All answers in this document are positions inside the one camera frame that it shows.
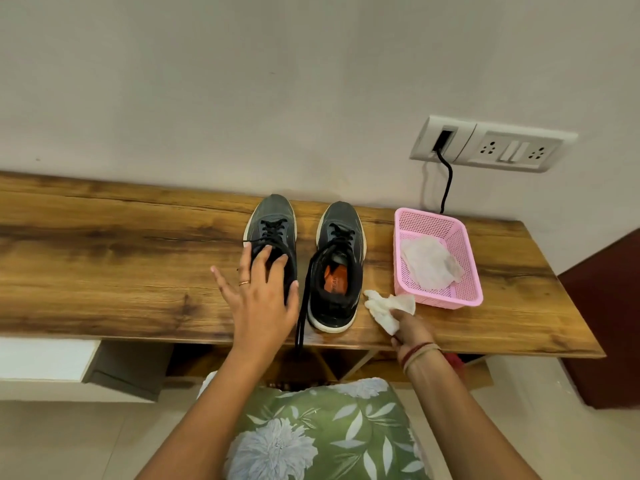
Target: tiled floor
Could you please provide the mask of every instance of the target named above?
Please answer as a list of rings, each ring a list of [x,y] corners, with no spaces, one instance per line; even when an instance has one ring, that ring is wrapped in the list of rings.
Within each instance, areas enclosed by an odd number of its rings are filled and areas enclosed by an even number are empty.
[[[495,386],[473,395],[542,478],[637,477],[640,411],[586,408],[555,359],[489,365]],[[132,479],[197,391],[166,390],[158,404],[0,403],[0,478]],[[435,480],[450,479],[415,394],[399,395]]]

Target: gray sneaker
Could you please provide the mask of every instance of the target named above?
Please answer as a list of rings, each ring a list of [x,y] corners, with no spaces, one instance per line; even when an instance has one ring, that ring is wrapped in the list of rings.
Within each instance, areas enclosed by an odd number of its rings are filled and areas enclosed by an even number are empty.
[[[289,201],[282,195],[272,194],[255,208],[244,229],[243,240],[251,242],[251,262],[267,244],[273,249],[267,266],[283,254],[289,256],[284,268],[284,300],[287,301],[289,287],[298,278],[296,262],[296,238],[298,226],[296,215]]]
[[[351,204],[335,202],[324,211],[318,223],[316,245],[298,316],[298,350],[302,347],[307,318],[311,325],[328,333],[347,330],[355,319],[367,240]]]

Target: bracelet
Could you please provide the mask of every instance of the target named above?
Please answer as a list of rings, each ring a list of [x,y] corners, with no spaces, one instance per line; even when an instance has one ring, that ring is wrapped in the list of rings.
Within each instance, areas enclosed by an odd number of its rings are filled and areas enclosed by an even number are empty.
[[[406,374],[406,371],[409,368],[409,365],[415,359],[420,357],[420,355],[425,354],[430,350],[442,351],[442,349],[437,344],[434,344],[433,342],[425,342],[423,344],[416,345],[414,348],[409,350],[409,352],[407,352],[407,354],[402,359],[402,363],[400,364],[400,366],[402,366],[403,372]]]

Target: white tissue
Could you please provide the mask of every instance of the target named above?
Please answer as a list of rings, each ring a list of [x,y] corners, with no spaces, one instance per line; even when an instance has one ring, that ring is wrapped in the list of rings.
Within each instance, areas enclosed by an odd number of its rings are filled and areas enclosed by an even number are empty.
[[[389,335],[395,335],[400,328],[400,322],[393,318],[391,310],[402,310],[411,315],[415,313],[415,298],[412,294],[400,296],[390,294],[388,298],[382,298],[377,291],[366,290],[364,295],[369,298],[364,302],[364,306],[369,309],[373,320],[378,322]]]
[[[441,290],[459,283],[465,270],[435,237],[425,235],[400,242],[400,252],[411,279],[424,290]]]

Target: hand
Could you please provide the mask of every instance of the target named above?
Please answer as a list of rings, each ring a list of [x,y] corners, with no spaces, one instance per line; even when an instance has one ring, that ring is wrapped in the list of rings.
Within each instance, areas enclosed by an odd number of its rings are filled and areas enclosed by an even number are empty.
[[[435,342],[433,329],[426,320],[402,310],[391,310],[391,314],[400,322],[400,330],[391,337],[391,345],[398,354],[398,362],[402,363],[404,356],[416,345]]]
[[[287,306],[284,305],[284,266],[288,256],[283,254],[267,272],[266,263],[271,246],[265,246],[251,264],[251,245],[244,247],[240,258],[239,282],[230,286],[215,266],[213,275],[222,297],[231,308],[234,318],[234,345],[232,350],[245,358],[254,358],[264,366],[273,361],[293,325],[298,320],[298,282],[289,288]]]

